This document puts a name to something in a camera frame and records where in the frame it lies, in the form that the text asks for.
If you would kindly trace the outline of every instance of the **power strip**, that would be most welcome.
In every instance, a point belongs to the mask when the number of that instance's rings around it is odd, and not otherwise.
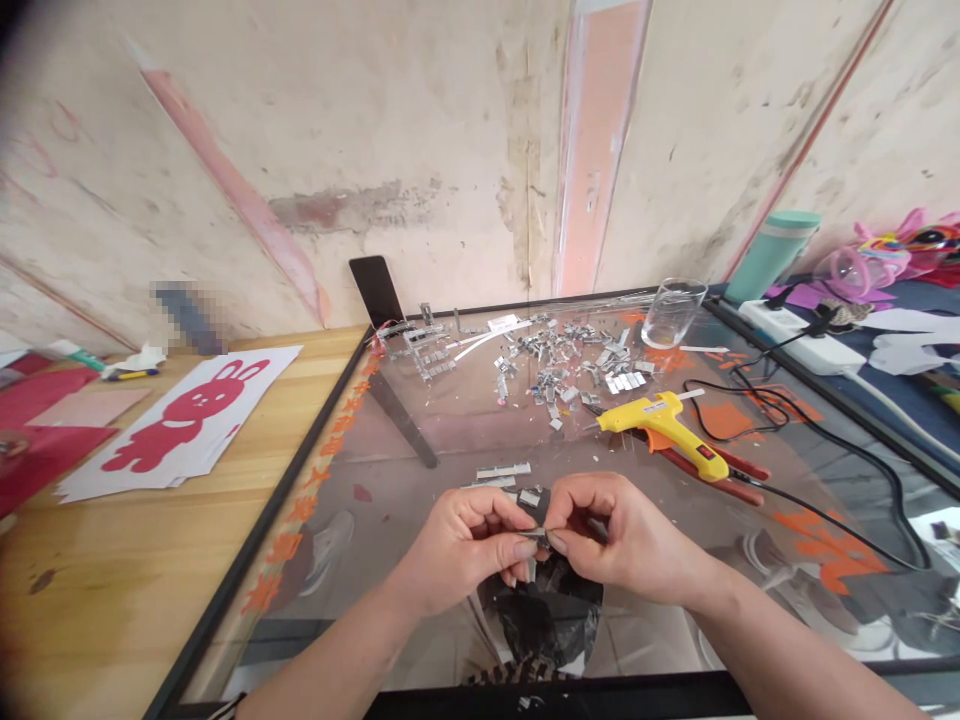
[[[786,308],[771,310],[763,300],[748,300],[740,306],[739,312],[750,325],[762,330],[775,343],[789,340],[810,324]],[[783,351],[817,375],[842,375],[847,370],[856,373],[867,361],[863,355],[829,335],[799,338],[784,345]]]

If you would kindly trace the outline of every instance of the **teal water bottle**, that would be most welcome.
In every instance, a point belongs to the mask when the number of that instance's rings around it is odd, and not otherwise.
[[[757,230],[723,297],[734,305],[762,298],[807,246],[820,221],[817,213],[800,210],[770,213]]]

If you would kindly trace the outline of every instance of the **yellow glue gun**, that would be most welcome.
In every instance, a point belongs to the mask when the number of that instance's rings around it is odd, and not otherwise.
[[[683,403],[676,393],[657,393],[656,401],[640,398],[607,410],[597,417],[601,430],[623,432],[634,428],[646,431],[650,452],[676,446],[697,467],[700,479],[717,482],[730,475],[727,461],[694,435],[677,415]]]

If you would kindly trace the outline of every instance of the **pliers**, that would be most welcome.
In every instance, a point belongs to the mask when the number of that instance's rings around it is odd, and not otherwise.
[[[604,412],[603,408],[597,407],[596,405],[591,405],[590,403],[584,403],[583,406],[597,417],[600,417],[600,415],[602,415]],[[648,443],[649,436],[647,435],[646,430],[633,428],[631,430],[627,430],[626,432],[630,433],[630,435],[638,440]],[[749,460],[744,460],[739,455],[734,455],[733,453],[722,448],[713,447],[712,445],[708,445],[708,447],[727,461],[727,465],[730,466],[730,477],[743,480],[744,482],[748,482],[750,480],[759,480],[761,482],[765,482],[770,479],[770,471],[766,468],[755,465]],[[651,452],[659,453],[687,473],[687,475],[690,477],[699,482],[705,483],[712,488],[716,488],[720,492],[725,492],[728,495],[732,495],[738,500],[742,500],[748,505],[753,505],[754,507],[761,507],[763,505],[763,495],[761,495],[758,490],[754,490],[746,485],[741,485],[739,482],[735,482],[729,478],[718,480],[717,482],[706,482],[705,480],[702,480],[699,472],[697,471],[697,467],[675,448],[671,447],[659,450],[651,450]]]

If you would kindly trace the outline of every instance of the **black phone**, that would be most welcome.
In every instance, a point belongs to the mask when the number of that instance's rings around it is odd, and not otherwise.
[[[393,280],[383,255],[353,258],[350,261],[350,271],[374,329],[382,327],[388,320],[403,321],[400,299],[393,288]]]

